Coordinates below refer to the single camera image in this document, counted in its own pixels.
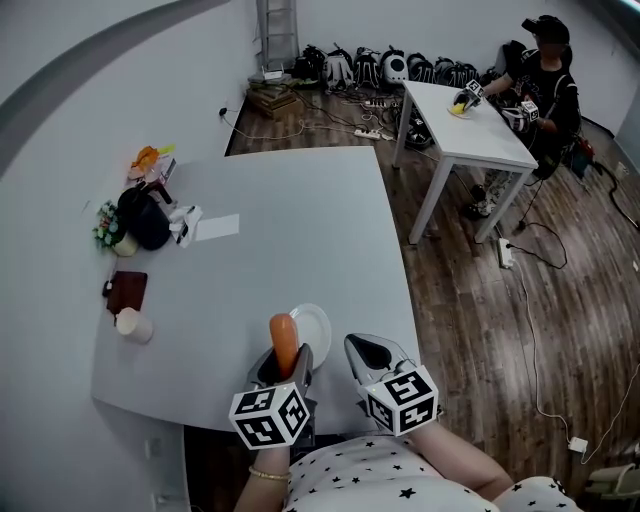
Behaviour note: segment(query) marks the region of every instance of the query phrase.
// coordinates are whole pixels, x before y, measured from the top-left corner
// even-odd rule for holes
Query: white paper
[[[240,215],[227,215],[217,219],[206,219],[198,222],[196,241],[209,240],[227,235],[237,235],[240,232]]]
[[[200,217],[202,217],[202,208],[199,206],[193,206],[193,208],[183,206],[171,212],[171,215],[169,215],[169,221],[171,222],[169,231],[171,231],[176,242],[183,232],[184,225],[186,224],[189,227],[187,233],[180,240],[180,247],[187,247],[194,240],[193,233],[196,231],[196,225]]]

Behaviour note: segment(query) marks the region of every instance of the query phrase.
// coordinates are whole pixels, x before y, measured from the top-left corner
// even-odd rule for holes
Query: white star-print shirt
[[[291,466],[285,512],[569,512],[559,482],[529,478],[490,503],[446,480],[409,441],[363,437],[310,453]]]

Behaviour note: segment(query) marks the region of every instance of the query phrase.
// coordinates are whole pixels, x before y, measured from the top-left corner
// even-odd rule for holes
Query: table leg
[[[422,233],[424,233],[427,222],[429,222],[433,209],[436,207],[436,203],[440,198],[444,184],[447,182],[454,161],[455,159],[450,156],[442,156],[440,158],[436,172],[431,180],[431,185],[429,185],[427,197],[424,198],[420,212],[418,213],[418,218],[411,229],[411,234],[409,235],[410,244],[415,245],[420,241],[420,238],[422,238]]]
[[[391,164],[394,169],[398,169],[400,166],[398,162],[400,160],[400,152],[404,149],[404,142],[407,140],[407,130],[409,130],[409,120],[411,119],[411,109],[413,108],[413,100],[409,91],[404,92],[404,104],[402,106],[402,117],[400,118],[400,128],[398,129],[398,142],[396,142],[396,150],[393,153],[393,163]]]
[[[504,213],[507,211],[507,208],[509,208],[509,205],[513,202],[516,195],[518,195],[518,192],[520,192],[520,189],[526,183],[532,171],[533,169],[529,169],[526,172],[519,173],[518,179],[513,180],[511,185],[509,185],[509,188],[507,188],[504,194],[500,196],[498,204],[491,212],[491,215],[489,215],[489,218],[482,223],[482,226],[480,226],[480,229],[474,237],[477,243],[481,244],[484,242],[484,239],[487,238],[489,232],[502,218]]]

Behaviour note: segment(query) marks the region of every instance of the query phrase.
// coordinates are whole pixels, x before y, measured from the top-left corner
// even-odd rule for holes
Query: white wall
[[[240,105],[254,71],[253,3],[233,0],[125,52],[71,91],[0,169],[0,510],[148,511],[150,492],[179,484],[181,427],[90,398],[113,263],[91,228],[144,145],[176,143],[183,162],[224,152],[229,127],[218,110]],[[74,71],[61,75],[29,104],[58,98],[47,87]],[[20,108],[18,120],[31,118]],[[4,128],[0,141],[20,140],[20,129]],[[164,462],[145,460],[150,436],[163,439]]]
[[[170,1],[1,0],[0,103],[42,66],[80,41]]]
[[[298,0],[300,45],[325,50],[333,42],[354,52],[359,46],[384,51],[391,44],[470,62],[481,72],[495,63],[498,48],[516,39],[534,47],[520,24],[541,14],[569,27],[572,74],[583,115],[616,133],[635,94],[637,61],[589,11],[572,0]]]

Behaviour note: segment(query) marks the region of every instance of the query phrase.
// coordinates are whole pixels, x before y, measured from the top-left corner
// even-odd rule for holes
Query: ladder
[[[256,0],[264,69],[289,68],[300,55],[296,0]]]

